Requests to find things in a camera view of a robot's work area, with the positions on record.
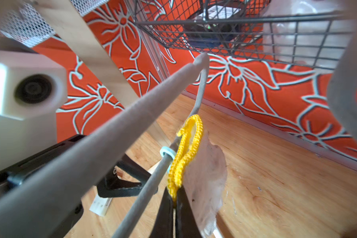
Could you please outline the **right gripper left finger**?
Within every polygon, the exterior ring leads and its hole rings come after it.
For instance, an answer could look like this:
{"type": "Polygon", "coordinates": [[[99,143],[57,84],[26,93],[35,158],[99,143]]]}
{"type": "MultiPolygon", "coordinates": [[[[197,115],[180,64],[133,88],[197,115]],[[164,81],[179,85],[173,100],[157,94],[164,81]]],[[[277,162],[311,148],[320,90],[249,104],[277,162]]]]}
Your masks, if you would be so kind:
{"type": "Polygon", "coordinates": [[[150,238],[173,238],[174,201],[165,188],[150,238]]]}

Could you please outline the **blue dotted glove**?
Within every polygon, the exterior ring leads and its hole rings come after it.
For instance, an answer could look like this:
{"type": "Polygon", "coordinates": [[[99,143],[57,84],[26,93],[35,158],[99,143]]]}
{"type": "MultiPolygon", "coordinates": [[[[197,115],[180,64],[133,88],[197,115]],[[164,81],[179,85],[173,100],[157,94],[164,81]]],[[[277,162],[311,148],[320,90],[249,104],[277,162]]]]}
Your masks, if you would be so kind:
{"type": "Polygon", "coordinates": [[[168,173],[167,189],[174,202],[183,189],[203,238],[216,229],[216,215],[222,207],[227,165],[222,149],[210,142],[199,115],[189,117],[177,132],[181,138],[168,173]]]}

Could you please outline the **grey clip hanger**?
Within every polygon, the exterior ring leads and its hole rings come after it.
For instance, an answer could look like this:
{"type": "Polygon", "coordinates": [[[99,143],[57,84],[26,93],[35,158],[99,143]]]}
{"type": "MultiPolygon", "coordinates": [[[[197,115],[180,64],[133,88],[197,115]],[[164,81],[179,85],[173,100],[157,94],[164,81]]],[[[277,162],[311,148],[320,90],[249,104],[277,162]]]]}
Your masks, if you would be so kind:
{"type": "MultiPolygon", "coordinates": [[[[152,92],[61,154],[24,185],[0,199],[0,238],[48,237],[76,202],[114,166],[179,94],[201,76],[191,115],[197,115],[209,71],[199,55],[152,92]]],[[[327,99],[339,122],[357,141],[357,35],[332,75],[327,99]]]]}

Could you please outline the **wooden drying rack stand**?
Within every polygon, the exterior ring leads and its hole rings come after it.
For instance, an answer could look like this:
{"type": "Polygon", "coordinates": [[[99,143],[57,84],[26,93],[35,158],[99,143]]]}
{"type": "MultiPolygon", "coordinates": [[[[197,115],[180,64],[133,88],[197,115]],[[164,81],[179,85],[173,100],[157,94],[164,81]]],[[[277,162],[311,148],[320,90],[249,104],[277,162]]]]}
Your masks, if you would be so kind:
{"type": "Polygon", "coordinates": [[[160,78],[125,1],[104,1],[81,16],[72,1],[35,1],[54,36],[36,50],[65,66],[68,101],[58,137],[88,135],[156,87],[160,78]]]}

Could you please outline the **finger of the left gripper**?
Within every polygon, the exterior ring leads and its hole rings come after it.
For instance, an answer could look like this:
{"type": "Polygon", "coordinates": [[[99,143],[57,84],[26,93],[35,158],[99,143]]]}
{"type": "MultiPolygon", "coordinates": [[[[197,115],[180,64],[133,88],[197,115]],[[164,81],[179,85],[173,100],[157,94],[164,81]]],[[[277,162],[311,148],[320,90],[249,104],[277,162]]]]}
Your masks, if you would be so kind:
{"type": "Polygon", "coordinates": [[[135,197],[140,194],[151,174],[124,155],[97,183],[101,198],[135,197]]]}

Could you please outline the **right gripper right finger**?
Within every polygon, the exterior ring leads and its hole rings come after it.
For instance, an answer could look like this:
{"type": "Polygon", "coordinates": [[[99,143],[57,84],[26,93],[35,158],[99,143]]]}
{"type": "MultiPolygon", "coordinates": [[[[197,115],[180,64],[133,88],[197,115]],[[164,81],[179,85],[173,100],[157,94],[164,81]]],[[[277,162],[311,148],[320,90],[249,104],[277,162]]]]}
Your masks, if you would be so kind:
{"type": "Polygon", "coordinates": [[[175,210],[176,238],[202,238],[183,186],[177,191],[175,210]]]}

